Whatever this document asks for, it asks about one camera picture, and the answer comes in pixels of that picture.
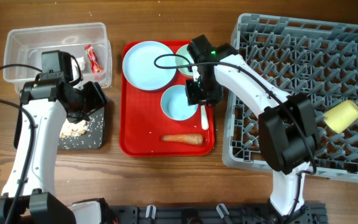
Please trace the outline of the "small bowl with food scraps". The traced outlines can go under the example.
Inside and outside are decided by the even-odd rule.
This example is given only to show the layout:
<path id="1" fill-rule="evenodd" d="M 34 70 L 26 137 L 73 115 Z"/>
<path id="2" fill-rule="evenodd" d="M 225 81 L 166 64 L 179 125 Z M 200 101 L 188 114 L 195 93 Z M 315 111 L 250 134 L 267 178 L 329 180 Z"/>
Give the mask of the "small bowl with food scraps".
<path id="1" fill-rule="evenodd" d="M 160 106 L 163 113 L 175 121 L 190 119 L 198 109 L 198 105 L 188 104 L 185 85 L 173 85 L 166 89 L 161 97 Z"/>

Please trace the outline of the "red candy wrapper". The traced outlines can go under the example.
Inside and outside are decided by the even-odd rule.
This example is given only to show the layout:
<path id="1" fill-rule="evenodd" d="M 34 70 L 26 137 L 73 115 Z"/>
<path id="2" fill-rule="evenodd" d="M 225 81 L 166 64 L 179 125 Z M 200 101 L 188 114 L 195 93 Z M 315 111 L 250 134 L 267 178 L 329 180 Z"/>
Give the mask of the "red candy wrapper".
<path id="1" fill-rule="evenodd" d="M 98 62 L 97 55 L 94 52 L 93 47 L 91 45 L 87 45 L 85 47 L 85 53 L 87 54 L 87 57 L 89 59 L 89 64 L 90 64 L 92 73 L 103 72 L 104 68 L 102 66 L 100 66 L 100 64 Z"/>

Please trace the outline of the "white tissue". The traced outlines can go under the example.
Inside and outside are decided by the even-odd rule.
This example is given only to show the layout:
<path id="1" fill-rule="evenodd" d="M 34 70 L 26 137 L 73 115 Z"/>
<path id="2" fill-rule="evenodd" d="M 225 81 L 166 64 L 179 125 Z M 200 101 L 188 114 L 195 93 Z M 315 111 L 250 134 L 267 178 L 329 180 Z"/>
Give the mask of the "white tissue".
<path id="1" fill-rule="evenodd" d="M 83 71 L 86 65 L 84 57 L 76 58 L 76 61 L 78 62 L 80 70 Z"/>

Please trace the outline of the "pale green bowl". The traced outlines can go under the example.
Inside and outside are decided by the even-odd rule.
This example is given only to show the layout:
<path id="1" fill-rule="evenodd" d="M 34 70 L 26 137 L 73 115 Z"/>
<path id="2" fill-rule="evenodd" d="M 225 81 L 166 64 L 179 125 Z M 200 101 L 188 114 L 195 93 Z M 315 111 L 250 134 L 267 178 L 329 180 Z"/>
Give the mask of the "pale green bowl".
<path id="1" fill-rule="evenodd" d="M 176 54 L 178 57 L 175 57 L 176 65 L 188 65 L 194 63 L 194 60 L 192 59 L 191 55 L 189 54 L 187 50 L 188 44 L 181 46 Z M 193 78 L 193 72 L 191 71 L 191 68 L 183 67 L 178 69 L 179 72 L 184 75 L 187 78 Z"/>

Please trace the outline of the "orange carrot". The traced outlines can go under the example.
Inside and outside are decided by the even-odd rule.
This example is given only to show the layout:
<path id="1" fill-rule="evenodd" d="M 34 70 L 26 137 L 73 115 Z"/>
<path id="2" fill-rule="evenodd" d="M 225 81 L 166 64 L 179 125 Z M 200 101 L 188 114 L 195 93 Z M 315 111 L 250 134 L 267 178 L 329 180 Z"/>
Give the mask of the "orange carrot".
<path id="1" fill-rule="evenodd" d="M 199 146 L 203 143 L 203 136 L 200 134 L 174 134 L 162 136 L 161 140 Z"/>

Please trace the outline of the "large white plate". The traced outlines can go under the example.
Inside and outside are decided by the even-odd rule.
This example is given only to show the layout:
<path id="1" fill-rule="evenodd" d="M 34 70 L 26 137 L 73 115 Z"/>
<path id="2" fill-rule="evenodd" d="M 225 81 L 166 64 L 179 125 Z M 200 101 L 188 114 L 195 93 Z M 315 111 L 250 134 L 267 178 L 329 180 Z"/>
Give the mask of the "large white plate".
<path id="1" fill-rule="evenodd" d="M 154 65 L 154 60 L 161 55 L 172 53 L 169 47 L 156 41 L 135 44 L 127 51 L 122 62 L 126 80 L 140 90 L 163 88 L 173 80 L 176 70 L 158 68 Z"/>

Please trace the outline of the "yellow plastic cup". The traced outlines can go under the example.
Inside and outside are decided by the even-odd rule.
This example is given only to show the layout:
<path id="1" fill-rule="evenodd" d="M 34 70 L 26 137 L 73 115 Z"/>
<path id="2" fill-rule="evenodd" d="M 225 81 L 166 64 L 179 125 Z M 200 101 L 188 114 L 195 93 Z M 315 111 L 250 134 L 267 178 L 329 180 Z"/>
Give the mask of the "yellow plastic cup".
<path id="1" fill-rule="evenodd" d="M 346 100 L 324 113 L 324 122 L 335 133 L 341 133 L 358 119 L 358 106 Z"/>

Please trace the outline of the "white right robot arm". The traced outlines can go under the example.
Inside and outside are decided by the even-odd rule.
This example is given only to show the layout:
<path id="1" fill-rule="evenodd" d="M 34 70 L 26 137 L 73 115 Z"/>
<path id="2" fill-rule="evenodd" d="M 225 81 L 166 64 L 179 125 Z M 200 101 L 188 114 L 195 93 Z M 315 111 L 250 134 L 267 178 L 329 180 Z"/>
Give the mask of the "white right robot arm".
<path id="1" fill-rule="evenodd" d="M 191 105 L 215 105 L 223 90 L 231 90 L 256 115 L 259 150 L 273 170 L 269 199 L 273 223 L 289 223 L 304 209 L 305 175 L 316 165 L 314 152 L 321 139 L 314 109 L 306 95 L 291 95 L 262 78 L 231 45 L 213 47 L 208 41 L 192 40 L 187 47 L 197 75 L 185 84 Z"/>

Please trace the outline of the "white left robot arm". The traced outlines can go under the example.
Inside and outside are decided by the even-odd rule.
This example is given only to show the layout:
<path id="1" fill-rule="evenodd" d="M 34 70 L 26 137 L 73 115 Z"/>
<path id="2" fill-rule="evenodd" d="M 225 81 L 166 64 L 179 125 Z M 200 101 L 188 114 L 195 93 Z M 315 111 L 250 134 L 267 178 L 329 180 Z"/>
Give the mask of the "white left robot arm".
<path id="1" fill-rule="evenodd" d="M 0 198 L 0 223 L 112 223 L 103 198 L 67 207 L 55 196 L 54 169 L 60 130 L 67 118 L 82 121 L 108 99 L 99 83 L 77 90 L 61 79 L 25 84 L 21 93 L 12 173 Z"/>

